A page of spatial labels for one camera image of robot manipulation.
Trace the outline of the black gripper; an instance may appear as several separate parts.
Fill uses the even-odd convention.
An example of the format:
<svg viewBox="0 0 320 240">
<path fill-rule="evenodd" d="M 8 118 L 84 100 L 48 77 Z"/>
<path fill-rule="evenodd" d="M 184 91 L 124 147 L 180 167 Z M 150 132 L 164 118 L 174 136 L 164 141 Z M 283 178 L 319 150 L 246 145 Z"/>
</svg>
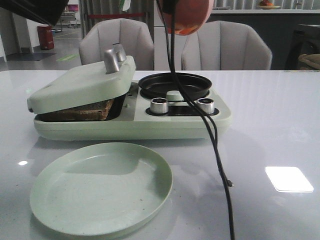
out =
<svg viewBox="0 0 320 240">
<path fill-rule="evenodd" d="M 1 0 L 0 7 L 34 22 L 56 25 L 68 0 Z"/>
<path fill-rule="evenodd" d="M 166 14 L 173 14 L 176 9 L 177 2 L 179 0 L 163 0 L 162 1 L 162 12 Z"/>
</svg>

